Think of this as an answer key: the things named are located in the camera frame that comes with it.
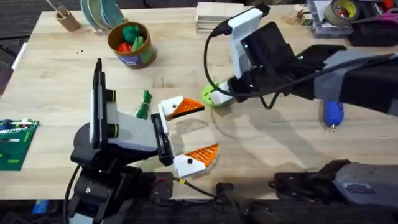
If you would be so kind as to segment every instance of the green object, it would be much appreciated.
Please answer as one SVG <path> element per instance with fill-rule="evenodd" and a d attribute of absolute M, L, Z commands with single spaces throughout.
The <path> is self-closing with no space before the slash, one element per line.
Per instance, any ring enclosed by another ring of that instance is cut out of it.
<path fill-rule="evenodd" d="M 131 47 L 131 50 L 137 50 L 139 47 L 141 47 L 144 43 L 144 38 L 141 36 L 138 36 L 136 40 L 134 41 L 134 44 Z"/>
<path fill-rule="evenodd" d="M 137 111 L 136 117 L 141 118 L 141 119 L 147 119 L 148 118 L 148 109 L 149 109 L 149 104 L 150 100 L 152 99 L 152 95 L 149 93 L 148 90 L 144 90 L 144 96 L 143 96 L 143 101 L 141 103 L 141 107 Z"/>
<path fill-rule="evenodd" d="M 131 50 L 137 50 L 138 48 L 138 37 L 136 37 L 134 44 L 131 47 Z"/>
<path fill-rule="evenodd" d="M 213 93 L 215 90 L 214 88 L 208 84 L 206 85 L 203 90 L 201 91 L 201 97 L 203 98 L 203 101 L 208 105 L 208 106 L 221 106 L 224 105 L 225 103 L 220 103 L 220 104 L 216 104 L 213 102 L 213 100 L 211 100 L 211 93 Z"/>
<path fill-rule="evenodd" d="M 20 171 L 32 142 L 39 121 L 31 125 L 10 124 L 7 130 L 0 131 L 0 170 Z"/>
<path fill-rule="evenodd" d="M 124 40 L 128 44 L 133 44 L 136 39 L 137 39 L 137 35 L 136 34 L 128 33 L 128 34 L 124 35 Z"/>
<path fill-rule="evenodd" d="M 137 26 L 126 26 L 122 30 L 124 40 L 128 44 L 133 44 L 140 33 L 141 31 Z"/>

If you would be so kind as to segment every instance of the wooden table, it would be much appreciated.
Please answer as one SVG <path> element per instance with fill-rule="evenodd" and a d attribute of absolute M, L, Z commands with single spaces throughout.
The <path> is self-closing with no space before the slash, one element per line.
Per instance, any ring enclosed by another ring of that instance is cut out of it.
<path fill-rule="evenodd" d="M 298 53 L 312 44 L 346 44 L 342 39 L 313 39 L 306 27 L 281 20 L 291 6 L 273 6 L 261 24 L 276 21 L 287 42 Z M 195 9 L 125 10 L 130 21 L 145 24 L 159 55 L 143 70 L 125 67 L 107 46 L 106 36 L 94 35 L 80 11 L 75 17 L 83 27 L 68 33 L 54 12 L 43 12 L 27 44 L 4 97 L 4 119 L 40 120 L 20 172 L 0 172 L 0 198 L 63 198 L 76 164 L 70 161 L 76 131 L 89 120 L 89 92 L 97 58 L 103 59 L 108 88 L 118 93 L 119 111 L 135 114 L 143 89 L 153 94 L 151 110 L 161 99 L 183 95 L 201 100 L 207 84 L 203 73 L 206 34 L 196 34 Z M 392 52 L 397 48 L 366 48 Z M 229 38 L 210 44 L 210 73 L 215 80 L 232 74 Z M 178 152 L 218 142 L 219 156 L 211 169 L 189 180 L 206 190 L 217 182 L 232 182 L 248 197 L 275 198 L 267 181 L 275 172 L 315 171 L 332 159 L 370 164 L 398 162 L 398 122 L 375 111 L 345 106 L 344 123 L 335 133 L 320 122 L 320 102 L 296 96 L 280 97 L 273 110 L 258 98 L 230 108 L 191 114 L 171 121 L 171 138 Z M 172 171 L 158 158 L 144 170 Z M 186 186 L 175 184 L 175 198 L 201 198 Z"/>

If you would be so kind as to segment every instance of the circuit board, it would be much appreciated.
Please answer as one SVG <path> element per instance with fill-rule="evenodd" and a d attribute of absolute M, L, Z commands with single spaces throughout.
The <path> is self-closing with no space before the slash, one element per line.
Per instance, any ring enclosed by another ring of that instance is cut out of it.
<path fill-rule="evenodd" d="M 10 124 L 7 129 L 0 130 L 0 171 L 21 170 L 39 124 L 39 121 L 32 121 L 30 125 Z"/>

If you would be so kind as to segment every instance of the tape roll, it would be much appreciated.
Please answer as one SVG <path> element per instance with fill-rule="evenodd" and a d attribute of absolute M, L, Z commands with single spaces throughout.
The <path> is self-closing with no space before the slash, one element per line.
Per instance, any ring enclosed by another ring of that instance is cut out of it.
<path fill-rule="evenodd" d="M 332 1 L 323 13 L 325 19 L 335 26 L 347 26 L 358 19 L 359 7 L 352 0 Z"/>

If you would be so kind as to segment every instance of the green toy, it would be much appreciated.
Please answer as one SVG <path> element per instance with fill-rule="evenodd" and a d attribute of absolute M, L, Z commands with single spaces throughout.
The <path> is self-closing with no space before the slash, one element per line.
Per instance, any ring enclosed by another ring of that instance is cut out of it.
<path fill-rule="evenodd" d="M 142 44 L 144 43 L 144 38 L 139 36 L 136 37 L 136 40 L 134 41 L 134 44 L 131 47 L 131 50 L 137 50 L 139 47 L 142 46 Z"/>
<path fill-rule="evenodd" d="M 126 43 L 131 44 L 131 50 L 137 50 L 144 44 L 144 38 L 138 26 L 126 26 L 122 30 L 122 34 Z"/>
<path fill-rule="evenodd" d="M 220 103 L 220 104 L 216 104 L 213 102 L 213 100 L 211 100 L 211 93 L 213 93 L 215 90 L 214 88 L 208 84 L 205 85 L 205 87 L 203 88 L 203 90 L 201 91 L 201 97 L 203 98 L 203 101 L 208 105 L 208 106 L 221 106 L 224 105 L 225 103 Z"/>
<path fill-rule="evenodd" d="M 149 109 L 149 104 L 150 100 L 152 99 L 152 95 L 149 93 L 148 90 L 144 90 L 144 96 L 143 100 L 141 103 L 141 107 L 137 111 L 136 117 L 141 118 L 141 119 L 147 119 L 148 118 L 148 109 Z"/>
<path fill-rule="evenodd" d="M 140 33 L 141 32 L 137 26 L 126 26 L 122 30 L 124 40 L 128 44 L 133 44 Z"/>

